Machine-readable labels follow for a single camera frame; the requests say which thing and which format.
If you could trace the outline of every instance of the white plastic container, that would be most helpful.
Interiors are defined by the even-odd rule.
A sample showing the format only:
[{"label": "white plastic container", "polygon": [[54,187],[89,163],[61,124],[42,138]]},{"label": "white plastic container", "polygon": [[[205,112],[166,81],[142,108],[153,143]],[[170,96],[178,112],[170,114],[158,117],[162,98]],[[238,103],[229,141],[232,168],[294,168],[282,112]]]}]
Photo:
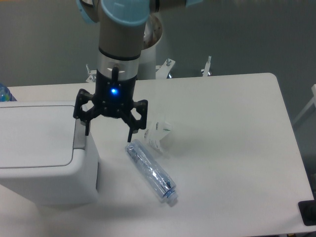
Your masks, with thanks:
[{"label": "white plastic container", "polygon": [[1,185],[36,204],[98,199],[98,151],[73,111],[73,102],[0,103]]}]

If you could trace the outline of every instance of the plastic water bottle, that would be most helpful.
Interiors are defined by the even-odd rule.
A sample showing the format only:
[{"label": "plastic water bottle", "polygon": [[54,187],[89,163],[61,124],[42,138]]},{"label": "plastic water bottle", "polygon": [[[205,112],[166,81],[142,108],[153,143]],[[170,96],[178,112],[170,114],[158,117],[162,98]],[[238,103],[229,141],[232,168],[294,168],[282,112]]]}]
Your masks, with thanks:
[{"label": "plastic water bottle", "polygon": [[167,202],[173,204],[178,198],[178,194],[175,191],[176,184],[154,160],[144,145],[139,140],[133,140],[125,149],[137,169],[150,183],[158,196],[161,199],[167,198]]},{"label": "plastic water bottle", "polygon": [[4,101],[16,101],[10,90],[0,83],[0,102]]}]

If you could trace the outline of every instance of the white table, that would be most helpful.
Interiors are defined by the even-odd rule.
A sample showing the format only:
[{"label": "white table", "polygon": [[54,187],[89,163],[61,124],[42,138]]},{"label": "white table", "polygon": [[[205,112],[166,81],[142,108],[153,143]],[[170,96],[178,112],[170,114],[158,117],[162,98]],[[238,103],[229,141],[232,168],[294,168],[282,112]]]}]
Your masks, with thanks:
[{"label": "white table", "polygon": [[[10,88],[20,101],[74,100],[66,84]],[[174,130],[157,161],[177,183],[179,200],[160,203],[124,152],[128,127],[98,117],[91,132],[101,157],[100,200],[35,206],[0,187],[2,237],[246,237],[311,232],[297,203],[313,199],[272,74],[138,81],[149,121],[164,112]],[[141,138],[140,132],[134,138]]]}]

